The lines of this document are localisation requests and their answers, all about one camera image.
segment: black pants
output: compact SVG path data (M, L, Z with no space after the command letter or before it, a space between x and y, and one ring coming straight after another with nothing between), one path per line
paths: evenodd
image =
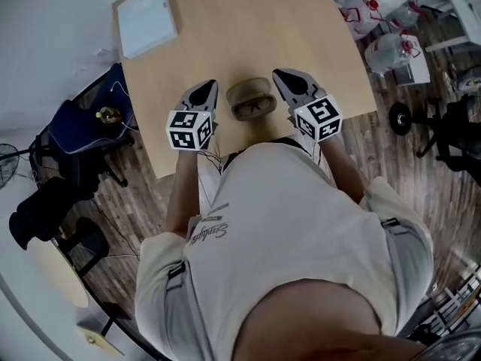
M275 141L272 141L271 143L282 143L282 144L288 144L289 146L297 147L300 148L301 150L305 151L308 153L297 141L291 138L281 138L281 139L276 139ZM227 162L224 165L224 171L226 168L228 168L228 165L231 164L231 162L237 158L239 155L241 155L245 150L232 153L231 155L228 156Z

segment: backpack strap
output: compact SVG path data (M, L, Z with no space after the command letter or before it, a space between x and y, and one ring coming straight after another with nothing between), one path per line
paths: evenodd
M434 260L425 233L414 223L393 218L381 224L398 289L396 333L399 333L429 288Z
M168 273L163 324L171 355L175 359L214 360L187 261L180 262Z

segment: person's left arm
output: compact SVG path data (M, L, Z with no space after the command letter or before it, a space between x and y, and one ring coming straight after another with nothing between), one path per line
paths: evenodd
M197 152L180 151L165 231L187 238L189 220L199 214Z

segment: white t-shirt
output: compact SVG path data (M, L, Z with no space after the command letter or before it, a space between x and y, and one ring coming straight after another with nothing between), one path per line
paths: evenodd
M385 180L375 186L389 203L383 218L402 216L427 231ZM161 352L163 287L181 258L217 359L231 359L241 324L264 296L300 279L347 285L371 304L382 333L395 334L397 290L380 218L328 184L296 147L249 148L222 175L212 210L189 241L166 232L143 242L136 317Z

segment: shirt sleeve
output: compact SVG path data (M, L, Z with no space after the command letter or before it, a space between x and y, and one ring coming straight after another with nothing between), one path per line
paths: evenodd
M433 251L433 240L428 227L421 217L409 208L402 198L392 189L383 177L376 177L369 184L359 206L366 211L377 214L381 221L396 218L398 220L408 220L419 228L425 240Z
M165 285L168 272L183 258L186 239L172 232L147 238L141 245L137 273L135 318L139 332L164 355L169 356L164 328Z

